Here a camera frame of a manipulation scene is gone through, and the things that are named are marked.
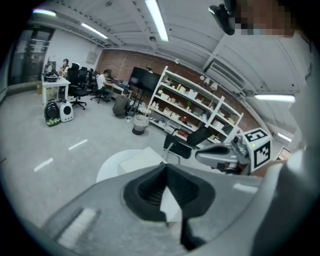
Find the glass wall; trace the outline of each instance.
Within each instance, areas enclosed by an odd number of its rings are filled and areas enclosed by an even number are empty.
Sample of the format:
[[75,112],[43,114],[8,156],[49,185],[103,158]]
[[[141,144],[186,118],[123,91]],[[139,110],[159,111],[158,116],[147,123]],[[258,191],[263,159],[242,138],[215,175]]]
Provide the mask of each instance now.
[[41,80],[53,28],[30,25],[16,41],[9,66],[8,85]]

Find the white round table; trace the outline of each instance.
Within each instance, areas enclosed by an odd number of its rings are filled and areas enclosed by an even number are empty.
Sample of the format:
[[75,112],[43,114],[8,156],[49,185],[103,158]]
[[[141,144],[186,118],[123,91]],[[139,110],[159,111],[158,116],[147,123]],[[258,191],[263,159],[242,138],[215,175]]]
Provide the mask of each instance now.
[[95,183],[102,182],[104,180],[119,176],[118,165],[122,161],[129,159],[136,154],[138,154],[141,149],[127,149],[115,153],[113,156],[109,157],[101,166],[98,175],[96,177]]

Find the black chair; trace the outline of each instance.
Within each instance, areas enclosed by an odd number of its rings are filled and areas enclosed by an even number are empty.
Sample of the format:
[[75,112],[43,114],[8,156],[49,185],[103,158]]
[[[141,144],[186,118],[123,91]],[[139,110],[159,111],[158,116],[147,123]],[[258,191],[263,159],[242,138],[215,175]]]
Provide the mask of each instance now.
[[86,108],[82,104],[86,106],[87,103],[84,101],[78,101],[78,99],[80,100],[81,97],[87,96],[90,91],[83,90],[79,87],[79,65],[72,63],[72,66],[68,68],[67,72],[68,80],[70,82],[68,93],[70,96],[73,96],[75,98],[75,101],[72,101],[70,103],[73,106],[79,105],[83,110],[85,110]]
[[80,86],[82,88],[86,88],[88,87],[88,83],[87,83],[87,75],[88,75],[88,69],[83,66],[80,70],[79,70],[79,76],[78,76],[78,83],[80,84]]
[[169,157],[169,153],[173,153],[174,156],[178,157],[178,161],[180,164],[180,157],[184,159],[189,159],[192,153],[192,149],[195,149],[196,146],[203,142],[204,140],[208,139],[212,133],[207,127],[201,127],[198,130],[190,133],[186,138],[186,141],[174,136],[174,133],[179,130],[176,128],[172,134],[168,134],[165,137],[163,149],[165,152],[162,157],[167,161]]
[[89,71],[88,72],[88,86],[87,88],[90,90],[91,94],[95,94],[95,85],[97,85],[97,81],[96,79],[94,79],[94,72],[93,71]]
[[92,92],[94,93],[95,97],[92,97],[90,99],[90,101],[92,101],[93,99],[98,99],[98,104],[100,103],[100,100],[108,103],[109,100],[105,99],[105,95],[104,95],[104,90],[106,89],[106,87],[102,87],[100,90],[98,90],[98,85],[97,83],[93,83],[93,90]]

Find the computer monitor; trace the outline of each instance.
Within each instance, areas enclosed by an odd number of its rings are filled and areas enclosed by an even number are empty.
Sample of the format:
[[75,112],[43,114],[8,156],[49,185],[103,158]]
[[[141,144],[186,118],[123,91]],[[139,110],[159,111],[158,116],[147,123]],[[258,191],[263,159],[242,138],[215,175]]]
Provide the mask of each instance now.
[[151,71],[134,67],[129,80],[129,85],[136,86],[147,92],[153,92],[158,84],[161,75]]

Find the gray floor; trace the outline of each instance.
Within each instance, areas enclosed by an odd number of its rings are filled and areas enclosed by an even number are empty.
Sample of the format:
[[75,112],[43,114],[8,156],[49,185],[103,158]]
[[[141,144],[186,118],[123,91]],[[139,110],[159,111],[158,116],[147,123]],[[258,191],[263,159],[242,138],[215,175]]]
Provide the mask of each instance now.
[[[40,227],[56,210],[96,182],[102,164],[127,149],[153,148],[160,155],[166,134],[149,125],[137,136],[132,123],[112,114],[113,103],[83,97],[86,110],[75,107],[75,119],[47,127],[41,95],[35,91],[9,96],[0,105],[1,181],[17,213]],[[72,145],[88,140],[69,150]],[[34,168],[53,158],[37,172]],[[170,155],[169,163],[177,163]],[[183,165],[202,170],[208,166],[194,155]]]

